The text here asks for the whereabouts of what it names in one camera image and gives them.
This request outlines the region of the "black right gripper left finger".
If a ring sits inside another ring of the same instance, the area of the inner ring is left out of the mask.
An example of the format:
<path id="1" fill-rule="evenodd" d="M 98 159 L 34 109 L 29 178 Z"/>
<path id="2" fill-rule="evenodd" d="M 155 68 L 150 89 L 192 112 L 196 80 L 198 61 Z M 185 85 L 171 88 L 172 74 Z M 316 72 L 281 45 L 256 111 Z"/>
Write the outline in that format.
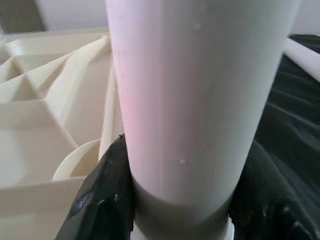
<path id="1" fill-rule="evenodd" d="M 126 138 L 119 136 L 85 178 L 57 240 L 128 240 L 134 228 L 135 195 Z"/>

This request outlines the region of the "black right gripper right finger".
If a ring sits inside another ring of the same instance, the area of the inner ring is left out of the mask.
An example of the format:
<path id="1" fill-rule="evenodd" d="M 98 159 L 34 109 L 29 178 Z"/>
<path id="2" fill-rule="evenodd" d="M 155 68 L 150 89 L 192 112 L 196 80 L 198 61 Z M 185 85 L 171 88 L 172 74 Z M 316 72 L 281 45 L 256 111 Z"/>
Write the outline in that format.
<path id="1" fill-rule="evenodd" d="M 299 195 L 256 141 L 233 193 L 229 214 L 236 240 L 320 238 L 320 208 Z"/>

